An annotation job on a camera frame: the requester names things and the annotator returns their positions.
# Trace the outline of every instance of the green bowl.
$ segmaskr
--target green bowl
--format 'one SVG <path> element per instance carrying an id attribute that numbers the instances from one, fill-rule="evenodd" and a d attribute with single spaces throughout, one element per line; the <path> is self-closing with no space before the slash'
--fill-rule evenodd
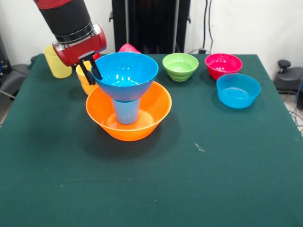
<path id="1" fill-rule="evenodd" d="M 162 63 L 170 78 L 178 82 L 190 78 L 199 65 L 197 58 L 187 53 L 169 54 Z"/>

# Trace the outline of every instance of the gray floor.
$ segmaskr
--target gray floor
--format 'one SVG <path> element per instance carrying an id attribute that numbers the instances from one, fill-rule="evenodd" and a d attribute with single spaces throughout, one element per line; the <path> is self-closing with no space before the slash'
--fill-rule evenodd
<path id="1" fill-rule="evenodd" d="M 0 127 L 9 113 L 12 104 L 13 101 L 11 101 L 9 97 L 4 94 L 0 94 Z"/>
<path id="2" fill-rule="evenodd" d="M 286 98 L 286 95 L 280 95 L 280 96 L 283 100 Z M 296 97 L 295 95 L 288 96 L 287 99 L 284 101 L 284 104 L 287 107 L 288 111 L 290 111 L 290 114 L 292 114 L 294 122 L 297 120 L 298 130 L 302 131 L 303 130 L 303 120 L 300 117 L 303 118 L 303 111 L 296 110 L 297 114 L 300 117 L 297 117 L 297 118 L 295 117 L 295 114 L 294 114 L 294 111 L 296 109 L 295 97 Z"/>

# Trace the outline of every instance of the orange bowl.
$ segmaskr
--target orange bowl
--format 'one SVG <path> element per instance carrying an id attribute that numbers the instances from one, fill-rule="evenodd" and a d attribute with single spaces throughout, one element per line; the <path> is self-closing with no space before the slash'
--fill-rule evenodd
<path id="1" fill-rule="evenodd" d="M 118 122 L 112 100 L 101 88 L 95 88 L 86 100 L 86 111 L 90 118 L 109 135 L 124 141 L 141 140 L 150 135 L 170 109 L 170 94 L 157 82 L 153 82 L 141 97 L 138 119 L 132 124 Z"/>

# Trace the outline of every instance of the black stand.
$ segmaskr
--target black stand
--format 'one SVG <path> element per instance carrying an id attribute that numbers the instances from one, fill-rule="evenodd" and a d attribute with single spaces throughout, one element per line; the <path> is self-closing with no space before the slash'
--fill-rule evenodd
<path id="1" fill-rule="evenodd" d="M 125 43 L 141 53 L 184 52 L 190 0 L 112 0 L 112 8 L 116 52 Z"/>
<path id="2" fill-rule="evenodd" d="M 28 65 L 10 65 L 0 35 L 0 93 L 15 96 L 28 74 Z"/>

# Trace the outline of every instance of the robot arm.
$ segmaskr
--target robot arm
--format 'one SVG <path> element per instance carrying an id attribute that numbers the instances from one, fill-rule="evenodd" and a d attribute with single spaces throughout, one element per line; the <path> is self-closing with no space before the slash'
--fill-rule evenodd
<path id="1" fill-rule="evenodd" d="M 95 84 L 83 61 L 91 61 L 94 71 L 101 79 L 92 55 L 106 49 L 107 44 L 101 27 L 93 25 L 90 21 L 84 0 L 34 0 L 34 2 L 57 39 L 53 43 L 53 48 L 61 61 L 67 66 L 80 63 L 89 83 Z"/>

